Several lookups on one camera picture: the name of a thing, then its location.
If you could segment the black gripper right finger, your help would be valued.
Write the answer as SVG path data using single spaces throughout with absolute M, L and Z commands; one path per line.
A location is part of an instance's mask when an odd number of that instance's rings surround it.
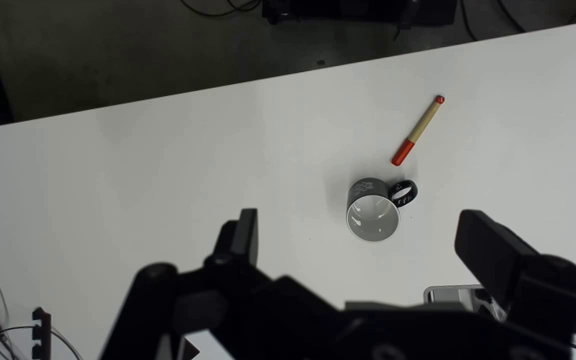
M 576 265 L 535 251 L 481 210 L 461 210 L 454 251 L 507 320 L 576 320 Z

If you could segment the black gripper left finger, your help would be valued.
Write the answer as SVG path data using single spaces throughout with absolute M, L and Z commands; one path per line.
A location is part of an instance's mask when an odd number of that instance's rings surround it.
M 228 221 L 207 256 L 209 265 L 257 262 L 257 210 L 244 208 L 238 221 Z

